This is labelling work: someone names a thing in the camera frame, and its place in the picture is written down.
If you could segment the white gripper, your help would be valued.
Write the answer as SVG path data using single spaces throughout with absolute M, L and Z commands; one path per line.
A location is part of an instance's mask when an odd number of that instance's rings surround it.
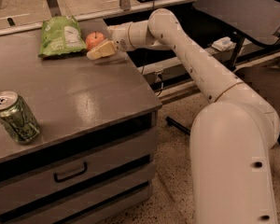
M 92 44 L 90 50 L 87 52 L 87 57 L 90 60 L 97 60 L 114 55 L 117 49 L 127 51 L 130 46 L 128 37 L 129 28 L 129 23 L 108 26 L 107 29 L 113 41 L 105 39 L 97 44 Z

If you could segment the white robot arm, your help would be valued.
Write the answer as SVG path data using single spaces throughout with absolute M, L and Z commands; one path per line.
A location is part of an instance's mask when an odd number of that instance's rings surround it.
M 88 39 L 89 59 L 171 49 L 209 102 L 190 130 L 195 224 L 278 224 L 269 159 L 280 134 L 275 109 L 193 41 L 168 9 L 108 30 L 110 37 Z

